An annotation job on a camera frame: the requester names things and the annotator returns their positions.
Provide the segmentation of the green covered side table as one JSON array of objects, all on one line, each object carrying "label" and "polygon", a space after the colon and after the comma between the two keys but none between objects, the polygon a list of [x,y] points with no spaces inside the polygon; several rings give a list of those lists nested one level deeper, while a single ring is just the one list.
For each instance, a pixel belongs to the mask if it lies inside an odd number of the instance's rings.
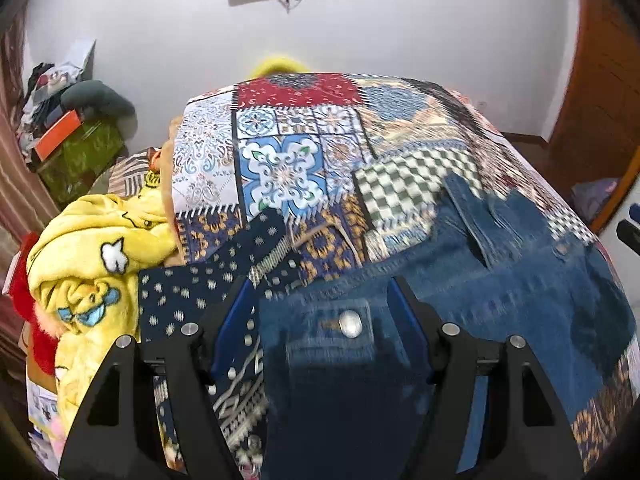
[{"label": "green covered side table", "polygon": [[124,148],[116,122],[98,117],[83,122],[37,167],[52,200],[64,207],[89,193],[96,179]]}]

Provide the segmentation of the orange box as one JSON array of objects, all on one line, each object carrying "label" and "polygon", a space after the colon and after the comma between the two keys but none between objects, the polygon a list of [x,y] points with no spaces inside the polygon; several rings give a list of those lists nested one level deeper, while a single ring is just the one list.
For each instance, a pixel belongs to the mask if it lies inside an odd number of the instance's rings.
[{"label": "orange box", "polygon": [[46,160],[80,126],[81,121],[76,110],[66,112],[39,139],[35,146],[38,158],[42,162]]}]

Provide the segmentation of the pink striped curtain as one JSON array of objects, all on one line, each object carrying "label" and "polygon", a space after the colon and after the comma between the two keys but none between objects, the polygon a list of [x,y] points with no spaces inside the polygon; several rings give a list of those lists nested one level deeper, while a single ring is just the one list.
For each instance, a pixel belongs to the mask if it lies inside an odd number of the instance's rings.
[{"label": "pink striped curtain", "polygon": [[25,104],[23,61],[26,10],[1,31],[1,276],[6,277],[24,236],[58,214],[39,177],[26,165],[17,141]]}]

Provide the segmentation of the white mini fridge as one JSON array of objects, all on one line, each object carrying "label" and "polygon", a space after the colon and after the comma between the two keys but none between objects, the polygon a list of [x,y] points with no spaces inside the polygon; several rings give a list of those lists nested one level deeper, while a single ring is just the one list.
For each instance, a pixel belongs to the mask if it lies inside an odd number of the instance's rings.
[{"label": "white mini fridge", "polygon": [[620,204],[600,235],[634,310],[639,309],[639,185]]}]

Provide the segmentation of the purple cloth on floor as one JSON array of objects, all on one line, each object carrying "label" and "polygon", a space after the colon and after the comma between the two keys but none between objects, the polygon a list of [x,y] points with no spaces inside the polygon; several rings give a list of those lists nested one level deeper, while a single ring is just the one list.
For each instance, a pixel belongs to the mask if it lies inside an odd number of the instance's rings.
[{"label": "purple cloth on floor", "polygon": [[570,190],[570,206],[585,223],[600,214],[618,185],[617,178],[576,183]]}]

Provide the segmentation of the blue denim jacket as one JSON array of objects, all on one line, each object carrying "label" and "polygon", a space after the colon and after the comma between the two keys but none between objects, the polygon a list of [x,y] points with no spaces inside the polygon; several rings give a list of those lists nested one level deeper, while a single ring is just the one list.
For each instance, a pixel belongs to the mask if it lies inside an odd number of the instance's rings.
[{"label": "blue denim jacket", "polygon": [[450,174],[424,242],[264,300],[267,479],[567,479],[636,322],[595,244]]}]

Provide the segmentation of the yellow duck print blanket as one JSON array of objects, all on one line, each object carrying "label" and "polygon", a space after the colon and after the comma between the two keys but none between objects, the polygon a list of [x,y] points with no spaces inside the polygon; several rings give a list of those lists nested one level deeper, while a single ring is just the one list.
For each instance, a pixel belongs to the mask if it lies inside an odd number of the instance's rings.
[{"label": "yellow duck print blanket", "polygon": [[154,171],[136,195],[82,196],[42,231],[26,272],[38,323],[58,342],[54,374],[63,428],[73,425],[112,343],[139,335],[140,272],[176,250]]}]

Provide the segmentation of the red plush toy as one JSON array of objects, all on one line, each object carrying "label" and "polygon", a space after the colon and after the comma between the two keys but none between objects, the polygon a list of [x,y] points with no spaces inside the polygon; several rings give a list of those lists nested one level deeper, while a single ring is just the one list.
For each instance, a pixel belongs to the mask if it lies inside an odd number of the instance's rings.
[{"label": "red plush toy", "polygon": [[30,250],[35,246],[38,234],[28,232],[23,238],[20,250],[16,255],[11,270],[13,273],[6,277],[6,292],[11,298],[14,310],[30,325],[32,333],[32,356],[44,374],[55,374],[55,353],[58,340],[45,332],[37,318],[37,303],[29,291],[27,279],[27,259]]}]

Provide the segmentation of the dark green cushion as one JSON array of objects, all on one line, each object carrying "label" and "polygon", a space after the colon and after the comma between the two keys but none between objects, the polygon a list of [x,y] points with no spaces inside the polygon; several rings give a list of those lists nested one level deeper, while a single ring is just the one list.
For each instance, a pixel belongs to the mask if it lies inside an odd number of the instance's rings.
[{"label": "dark green cushion", "polygon": [[134,104],[99,80],[84,80],[62,92],[61,107],[70,110],[88,110],[114,117],[133,115]]}]

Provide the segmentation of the colourful patchwork bedspread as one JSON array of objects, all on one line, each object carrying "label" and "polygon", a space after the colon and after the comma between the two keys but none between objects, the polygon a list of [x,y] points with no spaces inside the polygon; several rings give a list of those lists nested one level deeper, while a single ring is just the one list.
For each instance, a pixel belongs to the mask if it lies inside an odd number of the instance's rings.
[{"label": "colourful patchwork bedspread", "polygon": [[280,211],[258,252],[263,285],[332,280],[427,236],[457,174],[475,195],[532,200],[550,234],[597,243],[585,222],[459,93],[432,82],[277,74],[192,99],[163,180],[183,263],[143,271],[140,330],[160,339],[196,320],[252,264],[228,240]]}]

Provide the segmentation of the clutter pile on table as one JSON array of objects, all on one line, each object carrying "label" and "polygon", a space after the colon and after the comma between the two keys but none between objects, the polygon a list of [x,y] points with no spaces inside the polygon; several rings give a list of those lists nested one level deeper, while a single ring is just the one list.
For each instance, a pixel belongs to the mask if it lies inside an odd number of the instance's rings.
[{"label": "clutter pile on table", "polygon": [[26,82],[17,142],[25,162],[36,157],[35,147],[44,133],[62,116],[62,94],[78,82],[91,78],[96,40],[76,40],[62,62],[36,65]]}]

